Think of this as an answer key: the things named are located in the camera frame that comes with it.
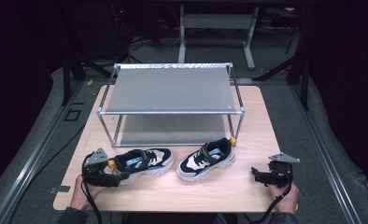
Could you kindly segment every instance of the sneaker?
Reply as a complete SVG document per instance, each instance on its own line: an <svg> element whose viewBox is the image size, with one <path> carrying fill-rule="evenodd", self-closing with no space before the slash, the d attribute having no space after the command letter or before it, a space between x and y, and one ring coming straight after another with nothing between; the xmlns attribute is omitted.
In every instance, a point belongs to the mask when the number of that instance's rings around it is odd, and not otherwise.
<svg viewBox="0 0 368 224"><path fill-rule="evenodd" d="M117 170L129 172L127 179L120 185L133 183L141 175L159 175L172 167L175 154L167 148L152 148L147 150L133 149L114 158Z"/></svg>
<svg viewBox="0 0 368 224"><path fill-rule="evenodd" d="M204 144L201 149L193 152L177 167L181 179L196 181L207 175L211 169L227 168L234 164L234 152L231 142L226 138Z"/></svg>

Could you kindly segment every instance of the human hand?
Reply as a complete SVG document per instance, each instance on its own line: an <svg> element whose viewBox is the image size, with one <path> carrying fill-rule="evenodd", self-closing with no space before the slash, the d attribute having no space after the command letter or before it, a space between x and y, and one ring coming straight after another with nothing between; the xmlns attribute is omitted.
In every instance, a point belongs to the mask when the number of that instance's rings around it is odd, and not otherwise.
<svg viewBox="0 0 368 224"><path fill-rule="evenodd" d="M84 192L82 191L81 185L82 183L82 175L78 175L76 179L76 185L74 186L73 198L71 199L70 207L76 208L78 210L85 210L89 206L88 199ZM89 193L92 198L95 200L97 195L108 187L96 187L93 185L88 185Z"/></svg>
<svg viewBox="0 0 368 224"><path fill-rule="evenodd" d="M274 200L275 198L277 198L277 197L279 197L280 195L283 194L283 192L285 191L287 186L279 189L275 185L268 185L268 188L271 191L272 199ZM277 211L278 212L288 212L288 213L294 214L295 210L297 210L297 204L298 204L297 200L298 200L299 193L300 193L300 190L298 189L298 187L294 183L291 183L291 190L290 190L289 194L287 194L276 205Z"/></svg>

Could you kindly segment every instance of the aluminum frame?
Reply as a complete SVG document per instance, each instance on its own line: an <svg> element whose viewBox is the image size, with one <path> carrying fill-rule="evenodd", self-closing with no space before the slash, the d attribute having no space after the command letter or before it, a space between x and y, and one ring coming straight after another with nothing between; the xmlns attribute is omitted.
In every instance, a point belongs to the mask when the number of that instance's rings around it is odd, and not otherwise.
<svg viewBox="0 0 368 224"><path fill-rule="evenodd" d="M153 68L175 68L175 69L189 69L189 68L226 68L227 76L233 79L235 92L239 103L239 109L233 111L125 111L125 112L114 112L114 111L105 111L104 106L107 98L107 94L109 92L110 86L113 84L114 76L118 76L120 74L121 69L153 69ZM234 75L234 67L232 63L154 63L154 64L114 64L114 70L111 74L110 80L106 86L105 93L103 95L102 101L99 105L99 108L96 112L97 117L100 119L103 128L106 131L108 140L112 147L149 147L149 146L200 146L205 142L189 142L189 143L156 143L156 144L121 144L118 143L120 126L122 124L123 116L127 115L226 115L228 120L228 125L230 129L231 136L234 137L237 141L240 128L242 125L243 118L245 117L246 110L243 106L242 98L240 95L240 90L237 84L236 77ZM118 115L117 127L115 129L114 135L110 134L109 129L107 128L106 122L104 120L104 116L108 115ZM239 121L236 126L236 130L233 126L233 121L231 116L236 115L239 116Z"/></svg>

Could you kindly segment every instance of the black cable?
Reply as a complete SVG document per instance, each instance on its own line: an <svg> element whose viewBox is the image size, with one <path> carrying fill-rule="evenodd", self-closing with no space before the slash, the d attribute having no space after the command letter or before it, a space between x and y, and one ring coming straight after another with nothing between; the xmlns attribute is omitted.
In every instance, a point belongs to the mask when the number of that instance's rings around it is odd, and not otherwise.
<svg viewBox="0 0 368 224"><path fill-rule="evenodd" d="M248 215L246 214L243 214L243 216L245 216L245 218L249 221L250 224L259 224L259 223L263 223L266 218L269 216L269 214L272 212L272 209L274 209L274 207L280 202L282 201L282 199L284 199L284 197L286 197L286 195L289 194L290 190L291 190L291 183L292 183L292 179L290 178L290 176L282 171L281 169L278 169L278 171L280 171L281 173L283 173L289 180L289 184L288 186L286 187L286 189L283 191L283 193L276 197L276 199L274 199L274 201L269 205L268 209L266 210L266 212L263 214L262 218L260 218L259 220L256 220L256 221L251 221L250 218L248 217Z"/></svg>
<svg viewBox="0 0 368 224"><path fill-rule="evenodd" d="M134 38L129 44L129 48L133 50L141 49L143 47L143 40L141 38L142 36Z"/></svg>
<svg viewBox="0 0 368 224"><path fill-rule="evenodd" d="M102 215L100 214L99 208L97 208L96 203L94 202L93 197L91 196L91 194L89 193L89 188L88 188L88 184L86 183L86 179L88 178L87 176L85 176L85 162L88 158L91 157L92 154L89 154L88 156L85 157L83 163L82 163L82 183L81 183L81 189L82 192L85 194L86 198L88 199L89 204L91 205L94 213L96 214L97 217L97 223L102 224Z"/></svg>
<svg viewBox="0 0 368 224"><path fill-rule="evenodd" d="M27 185L26 189L24 190L23 194L21 195L21 197L19 198L18 202L15 205L15 209L13 210L9 222L8 223L12 223L13 218L15 217L16 211L18 210L19 204L21 203L21 200L23 199L24 195L26 194L27 190L30 188L30 186L33 184L33 182L35 181L35 179L41 174L41 172L71 143L71 141L73 141L78 135L79 133L84 129L85 124L78 130L78 132L76 134L74 134L74 136L72 138L70 138L70 140L61 148L59 149L59 151L57 151L48 161L47 163L45 163L45 165L43 167L41 167L41 169L39 169L39 171L32 177L32 179L29 181L29 184Z"/></svg>

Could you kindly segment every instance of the shoe sole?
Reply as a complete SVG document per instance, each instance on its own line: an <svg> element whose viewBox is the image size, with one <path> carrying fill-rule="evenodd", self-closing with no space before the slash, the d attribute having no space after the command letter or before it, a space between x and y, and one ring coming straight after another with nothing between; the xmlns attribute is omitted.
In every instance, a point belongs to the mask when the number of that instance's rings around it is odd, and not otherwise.
<svg viewBox="0 0 368 224"><path fill-rule="evenodd" d="M173 159L166 166L154 169L154 170L145 170L141 172L137 172L135 174L130 174L127 179L121 180L120 185L127 185L133 183L138 177L141 175L160 175L166 172L170 167L172 167L173 163L175 163L175 154L172 153Z"/></svg>
<svg viewBox="0 0 368 224"><path fill-rule="evenodd" d="M186 176L181 176L179 171L178 171L178 167L177 167L177 173L178 176L180 176L181 179L185 180L185 181L197 181L200 180L202 178L204 178L213 168L228 168L230 166L232 166L234 164L234 152L231 152L231 156L228 157L227 159L225 159L224 161L220 161L212 166L210 166L206 171L202 172L199 175L193 176L193 177L186 177Z"/></svg>

